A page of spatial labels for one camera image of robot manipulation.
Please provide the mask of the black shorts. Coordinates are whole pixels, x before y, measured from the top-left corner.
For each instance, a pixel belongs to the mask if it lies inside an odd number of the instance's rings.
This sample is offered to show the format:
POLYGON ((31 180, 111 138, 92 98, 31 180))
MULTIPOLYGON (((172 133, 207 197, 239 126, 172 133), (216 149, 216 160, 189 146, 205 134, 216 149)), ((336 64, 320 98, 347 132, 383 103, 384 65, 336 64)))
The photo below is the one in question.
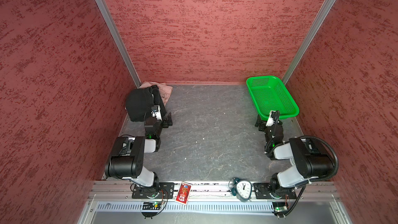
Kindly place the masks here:
POLYGON ((143 122, 151 117, 151 109, 156 105, 160 107, 161 116, 164 117, 166 109, 160 89, 156 85, 132 90, 125 102, 125 108, 132 122, 143 122))

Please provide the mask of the pink shorts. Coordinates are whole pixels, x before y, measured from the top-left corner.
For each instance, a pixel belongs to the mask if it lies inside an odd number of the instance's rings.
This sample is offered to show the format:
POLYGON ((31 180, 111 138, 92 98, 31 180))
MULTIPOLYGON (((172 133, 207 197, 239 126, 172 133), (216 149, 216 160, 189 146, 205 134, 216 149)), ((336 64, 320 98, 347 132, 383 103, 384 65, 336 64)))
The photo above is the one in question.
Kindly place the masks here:
POLYGON ((139 88, 142 89, 142 88, 147 88, 147 87, 151 87, 151 86, 157 86, 159 88, 161 99, 162 99, 164 105, 166 105, 171 97, 173 87, 168 86, 166 83, 143 82, 139 88))

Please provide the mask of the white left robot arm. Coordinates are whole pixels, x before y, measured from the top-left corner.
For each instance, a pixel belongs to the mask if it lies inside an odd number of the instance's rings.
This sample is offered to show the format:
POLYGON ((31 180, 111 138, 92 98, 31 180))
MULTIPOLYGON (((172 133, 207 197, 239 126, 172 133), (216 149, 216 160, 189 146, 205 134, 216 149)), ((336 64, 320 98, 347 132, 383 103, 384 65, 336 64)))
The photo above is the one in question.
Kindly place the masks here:
POLYGON ((130 181, 133 199, 171 199, 175 184, 159 182, 157 174, 144 167, 144 154, 159 151, 161 132, 172 125, 171 113, 162 119, 147 117, 144 136, 116 138, 105 165, 105 176, 130 181))

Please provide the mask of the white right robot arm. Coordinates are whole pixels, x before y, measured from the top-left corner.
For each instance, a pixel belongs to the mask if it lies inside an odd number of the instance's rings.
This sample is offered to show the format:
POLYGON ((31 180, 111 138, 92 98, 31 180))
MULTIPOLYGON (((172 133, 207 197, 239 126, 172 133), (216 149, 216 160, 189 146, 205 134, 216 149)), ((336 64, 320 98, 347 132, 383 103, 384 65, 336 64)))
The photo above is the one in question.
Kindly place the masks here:
POLYGON ((267 120, 258 116, 255 123, 265 134, 265 155, 271 160, 288 160, 291 164, 265 184, 265 193, 273 199, 280 199, 313 182, 329 180, 339 169, 337 154, 326 141, 305 135, 285 141, 279 115, 279 111, 272 111, 267 120))

